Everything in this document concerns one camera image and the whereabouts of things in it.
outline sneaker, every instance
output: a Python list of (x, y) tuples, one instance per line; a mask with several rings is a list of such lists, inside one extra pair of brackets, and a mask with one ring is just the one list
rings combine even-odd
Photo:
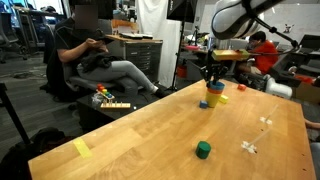
[(155, 96), (157, 96), (158, 98), (164, 98), (166, 96), (168, 96), (169, 94), (164, 92), (163, 90), (161, 90), (160, 88), (154, 93)]

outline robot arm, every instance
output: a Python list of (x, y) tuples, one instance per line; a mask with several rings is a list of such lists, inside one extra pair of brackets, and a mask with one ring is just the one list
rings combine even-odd
[(212, 31), (224, 40), (250, 36), (259, 29), (256, 15), (283, 0), (220, 0), (213, 13)]

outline red shirt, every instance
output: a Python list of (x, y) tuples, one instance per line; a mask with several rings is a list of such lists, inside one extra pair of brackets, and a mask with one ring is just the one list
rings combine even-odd
[[(252, 50), (253, 53), (275, 53), (278, 51), (270, 41), (265, 41), (261, 46)], [(256, 67), (262, 74), (268, 73), (269, 69), (278, 61), (278, 55), (255, 56)]]

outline person in red shirt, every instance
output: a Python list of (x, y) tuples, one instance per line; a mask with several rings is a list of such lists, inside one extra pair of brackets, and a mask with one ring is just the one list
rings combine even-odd
[[(249, 45), (253, 48), (249, 51), (250, 53), (278, 53), (274, 44), (266, 40), (266, 33), (263, 31), (258, 31), (250, 36)], [(278, 61), (277, 55), (256, 55), (253, 58), (255, 59), (254, 65), (248, 66), (247, 63), (242, 63), (238, 69), (242, 72), (264, 75)]]

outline gray pants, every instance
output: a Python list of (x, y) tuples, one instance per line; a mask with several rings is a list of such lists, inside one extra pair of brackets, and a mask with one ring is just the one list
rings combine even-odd
[(316, 177), (320, 179), (320, 143), (311, 143), (311, 154), (314, 165), (314, 170), (316, 172)]
[(98, 67), (87, 73), (82, 72), (83, 67), (79, 64), (77, 70), (81, 78), (91, 81), (117, 81), (117, 79), (127, 76), (150, 92), (153, 92), (155, 88), (144, 73), (129, 61), (113, 61), (109, 68)]

